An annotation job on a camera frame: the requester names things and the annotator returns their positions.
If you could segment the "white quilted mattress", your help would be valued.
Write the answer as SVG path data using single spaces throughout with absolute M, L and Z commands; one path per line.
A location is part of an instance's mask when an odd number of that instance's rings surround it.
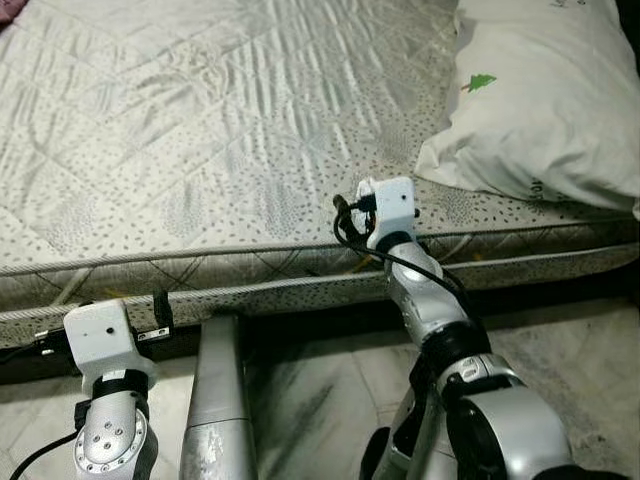
M 333 197 L 443 127 L 458 0 L 29 0 L 0 29 L 0 349 L 384 300 Z

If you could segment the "silver robot left leg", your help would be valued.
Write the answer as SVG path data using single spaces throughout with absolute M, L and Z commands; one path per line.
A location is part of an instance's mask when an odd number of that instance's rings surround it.
M 257 480 L 238 317 L 201 325 L 179 480 Z

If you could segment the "silver robot leg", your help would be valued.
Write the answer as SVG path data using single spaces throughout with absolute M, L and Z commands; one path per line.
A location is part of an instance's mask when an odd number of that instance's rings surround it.
M 201 325 L 179 480 L 257 480 L 238 317 Z
M 390 424 L 370 436 L 358 480 L 457 480 L 445 415 L 434 394 L 404 396 Z

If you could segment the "white pillow green tree print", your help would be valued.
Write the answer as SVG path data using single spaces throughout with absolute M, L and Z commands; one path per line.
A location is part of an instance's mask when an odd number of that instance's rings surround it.
M 616 0 L 458 0 L 447 124 L 417 177 L 616 211 L 640 196 L 640 78 Z

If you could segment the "dark bed frame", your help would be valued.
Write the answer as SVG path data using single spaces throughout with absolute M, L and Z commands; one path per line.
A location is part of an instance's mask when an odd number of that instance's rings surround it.
M 639 287 L 631 278 L 637 273 L 639 264 L 631 262 L 623 268 L 562 282 L 470 291 L 468 301 L 490 332 L 524 325 L 524 320 L 513 319 L 517 312 L 596 300 L 620 300 L 625 310 L 636 314 Z M 374 332 L 398 332 L 403 337 L 404 325 L 398 308 L 389 300 L 381 300 L 296 314 L 242 316 L 239 332 L 247 337 L 250 352 L 255 353 L 269 347 L 298 346 L 311 340 Z M 0 385 L 76 375 L 68 353 L 50 356 L 23 353 L 14 360 L 0 362 Z

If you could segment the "silver robot right leg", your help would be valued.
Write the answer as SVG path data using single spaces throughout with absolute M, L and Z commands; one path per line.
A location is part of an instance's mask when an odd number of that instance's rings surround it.
M 434 394 L 404 396 L 390 424 L 370 436 L 358 480 L 457 480 L 445 415 Z

